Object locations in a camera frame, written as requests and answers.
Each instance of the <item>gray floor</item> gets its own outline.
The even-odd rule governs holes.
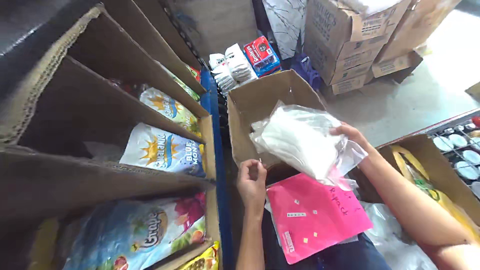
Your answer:
[[[402,84],[379,79],[336,96],[327,109],[376,147],[480,108],[465,93],[480,82],[479,13],[478,6],[461,2],[427,41],[432,53]]]

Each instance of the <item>pink paper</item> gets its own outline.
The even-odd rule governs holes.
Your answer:
[[[303,173],[273,184],[267,195],[289,264],[373,227],[352,191]]]

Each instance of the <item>sticker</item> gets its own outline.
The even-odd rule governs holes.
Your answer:
[[[287,213],[287,218],[306,217],[307,213]]]
[[[295,248],[293,247],[292,238],[290,237],[289,232],[284,232],[283,235],[285,236],[285,240],[287,242],[287,246],[290,252],[295,252]]]

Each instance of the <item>right hand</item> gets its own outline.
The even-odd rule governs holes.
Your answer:
[[[365,151],[368,152],[369,148],[372,147],[367,139],[363,136],[362,133],[353,126],[342,122],[342,125],[336,128],[330,129],[330,134],[332,135],[340,135],[340,134],[345,134],[348,136],[348,139],[351,141],[356,142],[358,145],[360,145]]]

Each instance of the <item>red package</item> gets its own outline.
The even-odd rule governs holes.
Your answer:
[[[187,68],[190,70],[190,72],[192,73],[192,76],[195,78],[195,80],[197,80],[198,82],[200,82],[200,71],[198,71],[197,69],[195,68],[192,68],[191,66],[189,65],[185,65],[187,66]]]

